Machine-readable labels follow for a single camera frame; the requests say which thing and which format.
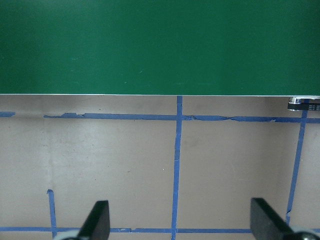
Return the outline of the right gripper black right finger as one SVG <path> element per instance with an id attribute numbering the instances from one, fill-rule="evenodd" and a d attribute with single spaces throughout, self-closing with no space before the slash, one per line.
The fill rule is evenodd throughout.
<path id="1" fill-rule="evenodd" d="M 250 230 L 256 240 L 289 240 L 295 232 L 263 199 L 250 200 Z"/>

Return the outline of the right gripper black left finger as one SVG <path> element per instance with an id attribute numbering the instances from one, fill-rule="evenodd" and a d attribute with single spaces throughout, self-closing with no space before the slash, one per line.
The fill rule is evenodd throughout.
<path id="1" fill-rule="evenodd" d="M 97 201 L 77 234 L 79 240 L 107 240 L 110 236 L 110 209 L 107 200 Z"/>

